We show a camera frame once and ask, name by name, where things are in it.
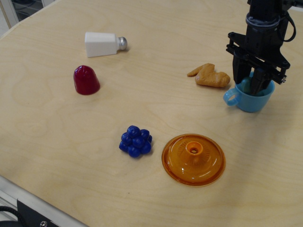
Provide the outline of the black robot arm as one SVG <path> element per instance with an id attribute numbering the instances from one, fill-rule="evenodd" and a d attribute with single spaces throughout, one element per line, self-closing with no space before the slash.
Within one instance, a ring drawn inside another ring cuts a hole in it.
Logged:
<path id="1" fill-rule="evenodd" d="M 288 10 L 302 7 L 301 0 L 249 0 L 246 34 L 230 32 L 227 52 L 233 55 L 233 79 L 240 84 L 252 76 L 247 92 L 256 95 L 271 81 L 281 84 L 286 79 L 290 63 L 281 54 L 285 42 L 294 40 L 296 30 L 286 39 L 288 25 L 294 25 Z"/>

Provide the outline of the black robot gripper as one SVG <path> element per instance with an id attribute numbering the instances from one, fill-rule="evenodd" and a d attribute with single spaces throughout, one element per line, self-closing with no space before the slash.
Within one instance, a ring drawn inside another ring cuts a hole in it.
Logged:
<path id="1" fill-rule="evenodd" d="M 250 94 L 265 96 L 270 93 L 273 80 L 282 84 L 290 63 L 281 54 L 280 48 L 286 42 L 287 20 L 280 20 L 275 27 L 259 27 L 247 24 L 246 34 L 230 32 L 226 51 L 233 55 L 233 79 L 239 84 L 254 71 L 250 81 Z"/>

